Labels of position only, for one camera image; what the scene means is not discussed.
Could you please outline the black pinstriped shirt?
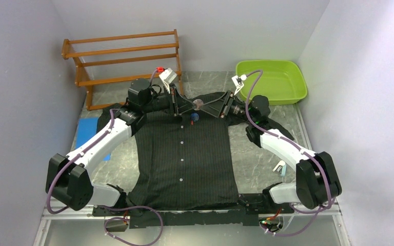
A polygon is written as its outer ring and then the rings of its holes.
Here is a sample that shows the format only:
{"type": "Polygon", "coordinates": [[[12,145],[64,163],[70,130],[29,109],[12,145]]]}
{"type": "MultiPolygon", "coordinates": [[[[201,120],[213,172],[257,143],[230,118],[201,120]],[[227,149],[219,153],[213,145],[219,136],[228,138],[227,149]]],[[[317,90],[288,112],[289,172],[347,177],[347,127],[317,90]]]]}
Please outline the black pinstriped shirt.
{"type": "Polygon", "coordinates": [[[192,122],[189,114],[147,114],[135,135],[140,174],[128,194],[132,204],[191,210],[237,202],[228,127],[243,120],[198,115],[199,120],[192,122]]]}

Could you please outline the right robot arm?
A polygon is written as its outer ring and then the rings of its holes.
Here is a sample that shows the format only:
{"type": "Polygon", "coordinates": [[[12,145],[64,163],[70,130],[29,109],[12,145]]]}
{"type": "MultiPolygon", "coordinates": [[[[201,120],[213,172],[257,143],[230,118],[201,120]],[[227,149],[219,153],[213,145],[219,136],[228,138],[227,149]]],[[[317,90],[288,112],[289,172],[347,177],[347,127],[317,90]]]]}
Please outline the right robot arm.
{"type": "Polygon", "coordinates": [[[234,116],[248,121],[246,135],[256,146],[275,154],[295,172],[295,180],[265,190],[262,207],[273,213],[281,204],[300,203],[313,210],[327,208],[342,194],[333,159],[327,152],[316,153],[296,142],[290,132],[269,118],[269,100],[263,95],[242,102],[230,91],[217,99],[193,101],[194,109],[217,118],[234,116]]]}

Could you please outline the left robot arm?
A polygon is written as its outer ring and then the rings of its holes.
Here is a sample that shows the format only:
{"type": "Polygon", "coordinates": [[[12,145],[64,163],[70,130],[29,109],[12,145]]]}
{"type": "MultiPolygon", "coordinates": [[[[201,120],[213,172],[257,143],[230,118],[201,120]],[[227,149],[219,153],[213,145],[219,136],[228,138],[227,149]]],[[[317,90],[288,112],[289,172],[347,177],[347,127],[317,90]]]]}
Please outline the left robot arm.
{"type": "Polygon", "coordinates": [[[55,154],[49,160],[46,207],[58,214],[66,209],[81,210],[87,205],[106,207],[113,215],[127,206],[126,192],[119,186],[96,184],[92,173],[118,145],[134,136],[145,124],[147,113],[165,111],[173,116],[198,108],[181,96],[174,84],[164,83],[157,92],[144,78],[131,83],[126,102],[109,111],[110,120],[86,143],[66,155],[55,154]]]}

